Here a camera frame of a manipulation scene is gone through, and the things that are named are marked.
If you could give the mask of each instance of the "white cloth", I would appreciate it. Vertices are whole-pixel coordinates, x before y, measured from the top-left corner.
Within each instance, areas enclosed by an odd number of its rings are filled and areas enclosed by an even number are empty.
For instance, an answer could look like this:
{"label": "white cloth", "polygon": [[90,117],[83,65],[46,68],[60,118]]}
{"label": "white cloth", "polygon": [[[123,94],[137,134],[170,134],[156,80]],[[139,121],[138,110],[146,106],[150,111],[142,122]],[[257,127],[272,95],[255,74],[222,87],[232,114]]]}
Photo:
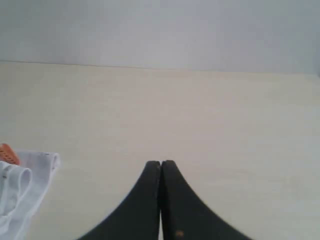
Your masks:
{"label": "white cloth", "polygon": [[28,191],[15,208],[7,232],[0,235],[1,240],[22,240],[25,237],[31,217],[42,202],[52,177],[60,166],[57,153],[17,151],[20,166],[30,169],[32,180]]}
{"label": "white cloth", "polygon": [[0,161],[0,235],[8,231],[13,213],[28,192],[31,180],[29,168]]}

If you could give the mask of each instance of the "wooden tabletop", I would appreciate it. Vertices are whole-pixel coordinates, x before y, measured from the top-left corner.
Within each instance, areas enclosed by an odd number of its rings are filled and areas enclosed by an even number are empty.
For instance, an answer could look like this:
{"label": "wooden tabletop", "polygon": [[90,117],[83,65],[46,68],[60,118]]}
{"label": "wooden tabletop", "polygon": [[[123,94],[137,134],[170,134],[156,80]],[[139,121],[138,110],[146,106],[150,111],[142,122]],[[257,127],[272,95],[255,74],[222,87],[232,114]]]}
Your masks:
{"label": "wooden tabletop", "polygon": [[0,63],[0,113],[1,142],[62,158],[27,240],[80,237],[167,159],[249,237],[320,238],[315,75]]}

